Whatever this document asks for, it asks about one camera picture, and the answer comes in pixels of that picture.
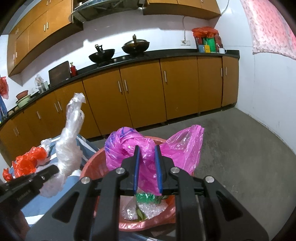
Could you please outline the large red plastic bag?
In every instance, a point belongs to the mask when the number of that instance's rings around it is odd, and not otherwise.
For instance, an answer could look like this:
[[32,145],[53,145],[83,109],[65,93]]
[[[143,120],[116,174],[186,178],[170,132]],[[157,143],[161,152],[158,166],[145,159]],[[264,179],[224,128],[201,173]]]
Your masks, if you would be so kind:
[[32,147],[28,152],[17,156],[13,162],[16,178],[35,173],[37,166],[46,160],[48,153],[43,147]]

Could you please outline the green plastic bag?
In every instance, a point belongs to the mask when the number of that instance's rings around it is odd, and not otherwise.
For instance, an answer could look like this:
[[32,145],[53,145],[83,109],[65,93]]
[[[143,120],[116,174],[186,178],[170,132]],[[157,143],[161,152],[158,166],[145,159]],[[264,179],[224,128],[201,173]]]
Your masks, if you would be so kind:
[[160,204],[162,202],[163,197],[157,196],[151,193],[137,193],[136,194],[136,200],[138,203],[155,203]]

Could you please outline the large bubble wrap sheet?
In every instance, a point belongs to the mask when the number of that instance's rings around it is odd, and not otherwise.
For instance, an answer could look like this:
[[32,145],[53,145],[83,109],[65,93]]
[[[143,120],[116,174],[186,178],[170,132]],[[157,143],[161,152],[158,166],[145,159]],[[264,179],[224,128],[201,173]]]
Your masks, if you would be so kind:
[[62,191],[66,179],[80,168],[83,152],[77,145],[77,135],[84,122],[84,112],[81,105],[85,103],[82,93],[75,93],[66,106],[66,124],[59,140],[55,144],[59,173],[50,178],[41,188],[40,195],[51,198]]

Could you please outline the pink plastic bag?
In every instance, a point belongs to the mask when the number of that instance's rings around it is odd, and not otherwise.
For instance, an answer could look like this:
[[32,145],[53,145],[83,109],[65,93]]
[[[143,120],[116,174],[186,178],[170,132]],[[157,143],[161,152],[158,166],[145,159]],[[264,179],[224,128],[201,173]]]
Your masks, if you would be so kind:
[[[200,125],[185,128],[159,145],[161,154],[171,158],[175,166],[192,174],[200,161],[203,134],[204,128]],[[111,171],[120,167],[124,159],[133,156],[136,146],[139,146],[142,155],[138,187],[146,193],[160,195],[154,154],[156,143],[135,129],[125,126],[110,134],[104,145],[107,168]]]

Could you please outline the green leafy trash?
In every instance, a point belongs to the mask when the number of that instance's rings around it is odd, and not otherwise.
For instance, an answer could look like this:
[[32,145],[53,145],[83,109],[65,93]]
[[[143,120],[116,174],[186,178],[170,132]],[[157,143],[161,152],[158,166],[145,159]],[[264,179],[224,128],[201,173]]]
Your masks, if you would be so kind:
[[137,213],[137,220],[138,221],[144,221],[147,219],[145,213],[139,208],[139,206],[136,206],[136,213]]

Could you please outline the blue white striped tablecloth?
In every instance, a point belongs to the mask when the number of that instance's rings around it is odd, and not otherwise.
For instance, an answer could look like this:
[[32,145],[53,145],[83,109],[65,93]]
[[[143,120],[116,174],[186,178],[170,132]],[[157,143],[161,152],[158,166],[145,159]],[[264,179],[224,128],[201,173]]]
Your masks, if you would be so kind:
[[[58,159],[56,155],[56,142],[58,142],[60,136],[49,138],[41,141],[41,147],[48,151],[48,157],[46,159],[45,166],[39,166],[37,172],[49,167],[50,165],[58,166]],[[32,201],[30,201],[24,208],[21,209],[24,217],[25,224],[28,227],[33,227],[37,221],[39,221],[44,214],[63,196],[70,190],[80,179],[82,168],[88,162],[88,160],[99,151],[95,144],[86,140],[81,135],[76,137],[77,146],[83,152],[81,159],[81,167],[73,171],[67,178],[57,181],[57,178],[53,176],[53,181],[48,180],[44,183],[44,186]],[[151,240],[148,237],[144,237],[134,232],[119,232],[119,240]]]

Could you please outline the red plastic basin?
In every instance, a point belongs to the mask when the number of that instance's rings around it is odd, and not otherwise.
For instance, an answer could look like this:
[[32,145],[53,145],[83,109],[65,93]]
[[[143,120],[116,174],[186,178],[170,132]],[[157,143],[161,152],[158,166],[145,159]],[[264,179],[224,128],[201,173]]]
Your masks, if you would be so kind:
[[133,155],[135,146],[140,147],[138,190],[134,197],[120,198],[119,229],[139,231],[175,222],[175,199],[158,193],[154,148],[160,146],[161,154],[172,158],[175,166],[193,174],[200,159],[203,139],[193,136],[174,135],[167,140],[141,135],[119,138],[112,134],[103,150],[96,152],[84,166],[81,177],[93,180],[104,177],[119,167],[123,159]]

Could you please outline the hanging red plastic bag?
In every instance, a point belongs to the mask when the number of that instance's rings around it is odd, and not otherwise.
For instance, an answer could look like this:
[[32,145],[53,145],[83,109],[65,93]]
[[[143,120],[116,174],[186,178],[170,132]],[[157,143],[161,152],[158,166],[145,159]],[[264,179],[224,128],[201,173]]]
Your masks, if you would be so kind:
[[0,77],[0,95],[4,99],[9,99],[9,86],[6,77]]

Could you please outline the red bottle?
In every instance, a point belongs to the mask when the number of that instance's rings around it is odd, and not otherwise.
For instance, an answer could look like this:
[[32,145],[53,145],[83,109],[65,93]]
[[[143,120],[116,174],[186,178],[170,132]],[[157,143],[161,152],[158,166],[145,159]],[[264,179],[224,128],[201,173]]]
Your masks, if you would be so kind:
[[71,77],[75,77],[77,75],[77,70],[73,62],[70,63],[70,75]]

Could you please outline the black countertop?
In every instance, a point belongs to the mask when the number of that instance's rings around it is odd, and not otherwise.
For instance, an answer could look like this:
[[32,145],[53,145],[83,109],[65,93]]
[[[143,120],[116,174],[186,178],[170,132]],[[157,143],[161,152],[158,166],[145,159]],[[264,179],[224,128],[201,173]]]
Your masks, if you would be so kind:
[[119,56],[116,58],[112,58],[107,64],[93,64],[89,65],[85,68],[78,70],[78,75],[75,77],[66,79],[61,83],[50,86],[48,90],[45,92],[38,94],[36,97],[30,99],[30,101],[24,105],[19,110],[15,111],[12,115],[8,116],[2,123],[1,127],[3,127],[9,120],[20,114],[26,108],[31,106],[34,102],[41,99],[42,97],[50,94],[56,89],[64,87],[65,85],[72,84],[78,80],[86,78],[91,75],[97,75],[100,72],[119,68],[121,66],[131,65],[131,64],[138,64],[138,63],[145,63],[148,61],[160,60],[165,58],[175,58],[175,57],[192,57],[192,56],[201,56],[201,57],[232,57],[232,58],[240,58],[240,51],[239,50],[226,50],[225,54],[219,53],[200,53],[197,49],[164,49],[164,50],[155,50],[155,51],[146,51],[141,56],[132,57],[130,55]]

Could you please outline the black wok with lid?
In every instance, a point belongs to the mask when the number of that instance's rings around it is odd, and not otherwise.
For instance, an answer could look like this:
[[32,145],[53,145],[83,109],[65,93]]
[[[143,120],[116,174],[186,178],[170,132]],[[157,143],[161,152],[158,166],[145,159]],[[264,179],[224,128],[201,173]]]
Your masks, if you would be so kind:
[[140,55],[144,53],[149,48],[150,42],[143,39],[138,39],[137,36],[134,34],[132,36],[132,40],[126,42],[122,46],[122,50],[129,55]]

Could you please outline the colourful boxes on counter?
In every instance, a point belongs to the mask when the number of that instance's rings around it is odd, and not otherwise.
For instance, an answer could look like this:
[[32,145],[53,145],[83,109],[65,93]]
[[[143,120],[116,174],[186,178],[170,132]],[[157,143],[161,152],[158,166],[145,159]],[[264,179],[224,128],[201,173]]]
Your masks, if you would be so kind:
[[223,48],[222,39],[219,35],[214,37],[194,37],[197,51],[200,53],[218,53]]

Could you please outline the red bag on countertop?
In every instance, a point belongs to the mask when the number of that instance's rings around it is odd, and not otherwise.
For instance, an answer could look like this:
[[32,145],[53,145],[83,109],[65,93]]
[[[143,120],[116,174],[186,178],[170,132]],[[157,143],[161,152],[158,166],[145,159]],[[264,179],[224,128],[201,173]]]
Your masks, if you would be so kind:
[[192,29],[193,36],[197,38],[213,38],[215,35],[218,35],[219,32],[212,27],[201,27]]

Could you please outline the range hood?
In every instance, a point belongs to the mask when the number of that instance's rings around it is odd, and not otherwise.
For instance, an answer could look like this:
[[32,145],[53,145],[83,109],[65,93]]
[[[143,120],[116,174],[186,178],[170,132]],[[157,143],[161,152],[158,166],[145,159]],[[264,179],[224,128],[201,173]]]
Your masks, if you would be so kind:
[[138,0],[79,1],[78,6],[72,12],[72,16],[84,23],[102,16],[143,8],[145,5],[147,5],[147,1]]

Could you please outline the wall power socket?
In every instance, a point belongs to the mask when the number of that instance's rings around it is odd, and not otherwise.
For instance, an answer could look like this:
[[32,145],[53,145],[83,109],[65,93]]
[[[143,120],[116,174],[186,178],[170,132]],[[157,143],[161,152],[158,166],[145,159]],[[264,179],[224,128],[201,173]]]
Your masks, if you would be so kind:
[[191,43],[189,40],[181,40],[180,45],[181,46],[190,46]]

